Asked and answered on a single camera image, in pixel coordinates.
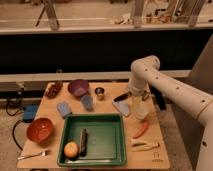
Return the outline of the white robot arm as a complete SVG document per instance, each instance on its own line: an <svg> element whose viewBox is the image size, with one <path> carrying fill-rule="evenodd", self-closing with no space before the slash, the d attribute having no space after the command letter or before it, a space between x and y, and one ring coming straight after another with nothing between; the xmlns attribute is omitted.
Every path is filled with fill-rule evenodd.
<svg viewBox="0 0 213 171"><path fill-rule="evenodd" d="M213 171L213 95L162 74L159 68L160 60L154 55L133 61L128 83L131 94L141 95L150 84L202 124L196 171Z"/></svg>

